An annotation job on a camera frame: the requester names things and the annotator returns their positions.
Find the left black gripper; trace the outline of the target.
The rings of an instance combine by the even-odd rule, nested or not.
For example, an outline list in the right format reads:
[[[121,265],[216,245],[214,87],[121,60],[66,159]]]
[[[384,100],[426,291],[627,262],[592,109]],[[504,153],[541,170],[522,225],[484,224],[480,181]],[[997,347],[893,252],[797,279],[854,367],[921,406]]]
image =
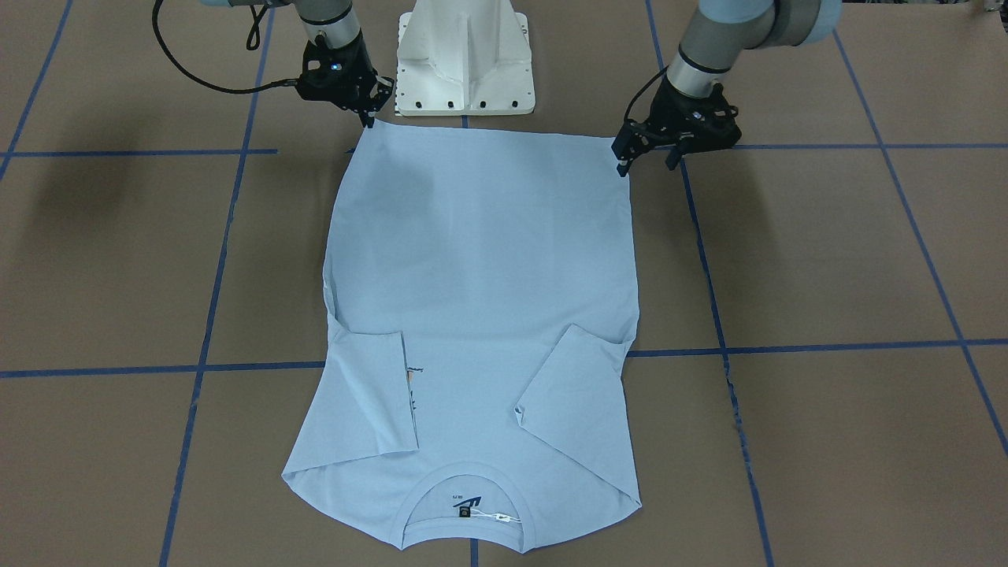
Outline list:
[[[616,171],[626,177],[653,144],[671,145],[665,159],[668,171],[676,171],[690,150],[730,150],[742,136],[737,116],[738,108],[728,104],[721,83],[713,83],[708,97],[694,98],[663,76],[644,123],[624,122],[615,136]]]

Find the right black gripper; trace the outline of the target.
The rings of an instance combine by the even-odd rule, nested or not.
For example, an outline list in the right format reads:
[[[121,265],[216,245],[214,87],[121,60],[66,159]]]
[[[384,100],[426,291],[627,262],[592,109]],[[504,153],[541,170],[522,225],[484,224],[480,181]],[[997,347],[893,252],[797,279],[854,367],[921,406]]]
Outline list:
[[[296,92],[307,101],[357,107],[362,126],[372,128],[378,112],[394,94],[394,80],[378,75],[373,68],[363,32],[339,48],[328,47],[317,37],[303,51]]]

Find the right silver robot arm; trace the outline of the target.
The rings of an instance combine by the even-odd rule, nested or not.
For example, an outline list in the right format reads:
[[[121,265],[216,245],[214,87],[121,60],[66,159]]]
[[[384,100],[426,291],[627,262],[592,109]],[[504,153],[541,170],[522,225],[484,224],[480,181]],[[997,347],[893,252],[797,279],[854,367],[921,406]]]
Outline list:
[[[298,78],[282,80],[299,97],[327,102],[358,116],[364,128],[393,94],[394,80],[381,76],[372,65],[352,1],[204,1],[209,6],[262,6],[274,9],[291,5],[302,22],[307,43]]]

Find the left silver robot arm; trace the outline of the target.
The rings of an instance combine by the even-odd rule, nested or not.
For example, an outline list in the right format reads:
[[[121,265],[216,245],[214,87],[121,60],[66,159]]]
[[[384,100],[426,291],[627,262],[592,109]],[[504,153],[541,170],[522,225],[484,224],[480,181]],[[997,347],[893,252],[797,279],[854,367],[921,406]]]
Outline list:
[[[701,1],[676,55],[634,94],[612,143],[619,176],[666,148],[667,169],[690,154],[731,150],[738,109],[721,79],[745,50],[820,42],[841,18],[841,1]]]

